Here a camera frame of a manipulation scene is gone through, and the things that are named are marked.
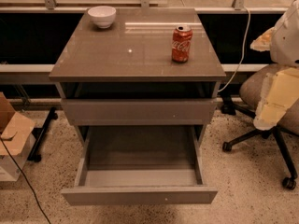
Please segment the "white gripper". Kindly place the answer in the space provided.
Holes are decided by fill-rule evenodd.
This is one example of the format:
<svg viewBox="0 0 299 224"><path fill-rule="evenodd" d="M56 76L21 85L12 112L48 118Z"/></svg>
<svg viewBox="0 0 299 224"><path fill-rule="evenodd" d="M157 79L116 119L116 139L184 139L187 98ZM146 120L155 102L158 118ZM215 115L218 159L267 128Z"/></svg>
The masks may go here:
<svg viewBox="0 0 299 224"><path fill-rule="evenodd" d="M269 28L250 44L256 51L270 51L275 63L299 65L299 0ZM262 131L275 127L292 105L299 99L299 70L287 68L275 74L267 73L261 89L261 100L256 109L254 126Z"/></svg>

